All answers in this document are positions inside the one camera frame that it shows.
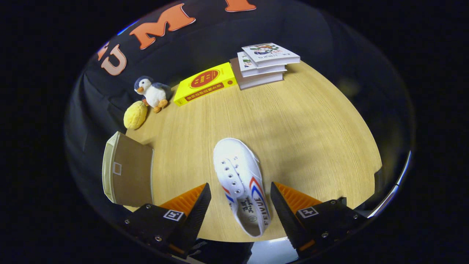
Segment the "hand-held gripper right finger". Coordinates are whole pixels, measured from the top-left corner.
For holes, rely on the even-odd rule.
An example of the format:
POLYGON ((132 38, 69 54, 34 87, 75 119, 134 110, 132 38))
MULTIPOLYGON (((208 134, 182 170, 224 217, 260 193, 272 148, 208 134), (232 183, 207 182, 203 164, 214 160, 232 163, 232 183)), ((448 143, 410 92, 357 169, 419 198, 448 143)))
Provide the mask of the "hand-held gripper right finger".
POLYGON ((292 247, 300 257, 313 257, 358 232, 367 218, 343 203, 321 202, 292 187, 271 183, 271 200, 292 247))

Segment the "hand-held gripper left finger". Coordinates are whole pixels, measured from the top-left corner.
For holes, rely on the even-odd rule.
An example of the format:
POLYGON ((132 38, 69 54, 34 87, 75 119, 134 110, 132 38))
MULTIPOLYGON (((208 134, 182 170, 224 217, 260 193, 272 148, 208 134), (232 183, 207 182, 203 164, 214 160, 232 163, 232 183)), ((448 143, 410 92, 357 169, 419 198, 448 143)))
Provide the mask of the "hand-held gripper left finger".
POLYGON ((210 201, 210 185, 204 183, 161 205, 142 205, 124 219, 123 229, 139 243, 161 254, 187 257, 210 201))

